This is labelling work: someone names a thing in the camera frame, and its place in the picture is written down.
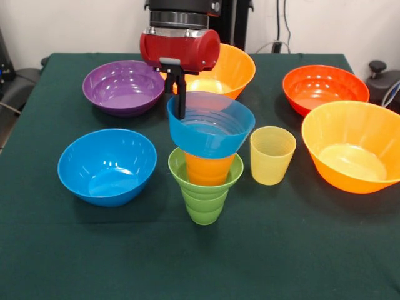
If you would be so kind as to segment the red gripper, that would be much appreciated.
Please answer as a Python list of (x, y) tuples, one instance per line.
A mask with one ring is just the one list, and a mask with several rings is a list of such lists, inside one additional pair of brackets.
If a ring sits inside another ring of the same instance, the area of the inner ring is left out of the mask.
[[(168, 29), (149, 27), (140, 37), (143, 60), (154, 68), (166, 65), (181, 66), (187, 73), (210, 71), (216, 65), (220, 53), (220, 38), (212, 29)], [(186, 112), (185, 74), (167, 70), (165, 93), (174, 94), (175, 117), (184, 119)]]

